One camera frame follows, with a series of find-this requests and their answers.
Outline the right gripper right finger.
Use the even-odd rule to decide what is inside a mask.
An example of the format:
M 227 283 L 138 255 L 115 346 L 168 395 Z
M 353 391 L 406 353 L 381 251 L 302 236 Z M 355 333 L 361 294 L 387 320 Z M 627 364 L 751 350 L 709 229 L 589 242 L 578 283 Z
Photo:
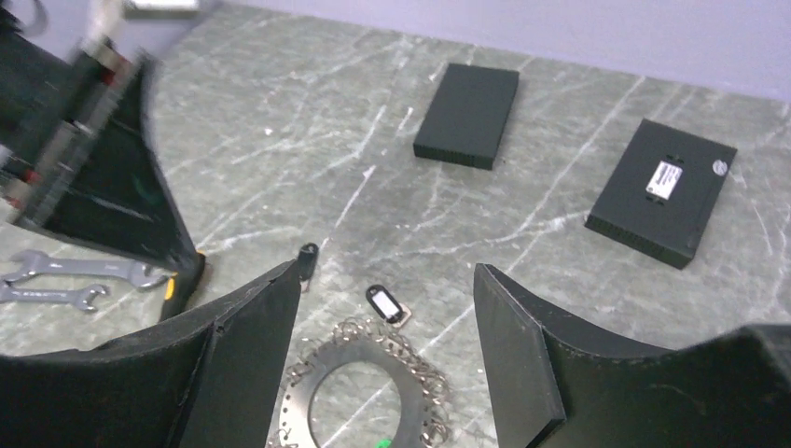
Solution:
M 490 264 L 474 305 L 502 447 L 786 447 L 790 328 L 670 350 L 596 326 Z

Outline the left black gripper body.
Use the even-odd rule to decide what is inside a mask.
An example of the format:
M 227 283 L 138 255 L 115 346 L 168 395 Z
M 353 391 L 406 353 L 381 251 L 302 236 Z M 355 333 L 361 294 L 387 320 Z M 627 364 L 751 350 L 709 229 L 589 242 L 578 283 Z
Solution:
M 2 37 L 1 136 L 10 157 L 1 172 L 13 225 L 44 230 L 58 198 L 53 188 L 79 167 L 81 140 L 98 129 L 142 55 L 129 60 L 105 40 L 96 53 L 79 50 L 65 62 L 16 34 Z

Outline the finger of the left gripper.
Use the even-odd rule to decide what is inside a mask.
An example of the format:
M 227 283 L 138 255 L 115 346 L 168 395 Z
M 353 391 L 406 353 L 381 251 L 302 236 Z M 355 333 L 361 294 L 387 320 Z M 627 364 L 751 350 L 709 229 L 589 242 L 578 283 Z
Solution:
M 77 245 L 165 270 L 197 270 L 200 255 L 175 203 L 149 130 L 148 94 L 157 67 L 150 55 L 132 65 L 112 109 L 82 139 L 80 165 L 53 188 L 45 230 Z

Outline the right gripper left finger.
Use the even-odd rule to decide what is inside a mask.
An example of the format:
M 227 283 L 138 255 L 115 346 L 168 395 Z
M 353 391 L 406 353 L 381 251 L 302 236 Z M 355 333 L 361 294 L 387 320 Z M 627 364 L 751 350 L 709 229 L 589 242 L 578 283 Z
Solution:
M 90 351 L 1 359 L 5 447 L 261 447 L 300 298 L 283 263 Z

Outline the numbered metal key ring disc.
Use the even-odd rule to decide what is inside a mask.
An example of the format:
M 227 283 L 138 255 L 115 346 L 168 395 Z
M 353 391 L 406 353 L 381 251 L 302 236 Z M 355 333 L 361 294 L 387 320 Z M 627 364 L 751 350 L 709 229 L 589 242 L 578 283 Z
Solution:
M 348 318 L 324 341 L 303 338 L 284 372 L 269 447 L 441 447 L 451 438 L 445 375 L 409 340 Z

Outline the black head key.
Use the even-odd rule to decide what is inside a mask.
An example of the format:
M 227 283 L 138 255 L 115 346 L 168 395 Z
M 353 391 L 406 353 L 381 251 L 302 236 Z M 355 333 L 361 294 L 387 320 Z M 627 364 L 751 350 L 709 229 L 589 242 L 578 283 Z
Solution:
M 302 284 L 302 291 L 308 292 L 316 269 L 319 257 L 319 245 L 316 243 L 304 244 L 298 252 L 298 277 Z

